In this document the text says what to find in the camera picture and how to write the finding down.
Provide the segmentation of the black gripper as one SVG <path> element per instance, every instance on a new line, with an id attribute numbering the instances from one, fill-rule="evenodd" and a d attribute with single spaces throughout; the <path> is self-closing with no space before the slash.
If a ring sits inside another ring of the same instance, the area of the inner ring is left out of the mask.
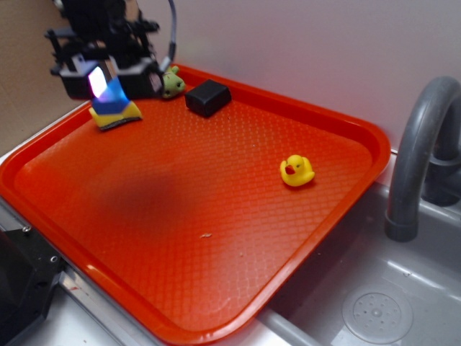
<path id="1" fill-rule="evenodd" d="M 68 27 L 49 29 L 45 37 L 55 52 L 52 72 L 59 72 L 71 99 L 91 99 L 89 75 L 93 61 L 113 58 L 117 76 L 128 99 L 161 98 L 163 74 L 151 56 L 148 34 L 158 32 L 157 22 L 126 15 L 126 1 L 59 1 Z"/>

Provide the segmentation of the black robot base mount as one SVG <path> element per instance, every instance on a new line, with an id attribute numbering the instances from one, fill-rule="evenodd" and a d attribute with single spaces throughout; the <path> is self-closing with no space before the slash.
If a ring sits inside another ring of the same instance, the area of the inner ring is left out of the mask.
<path id="1" fill-rule="evenodd" d="M 1 344 L 16 345 L 48 317 L 64 261 L 36 229 L 1 232 Z"/>

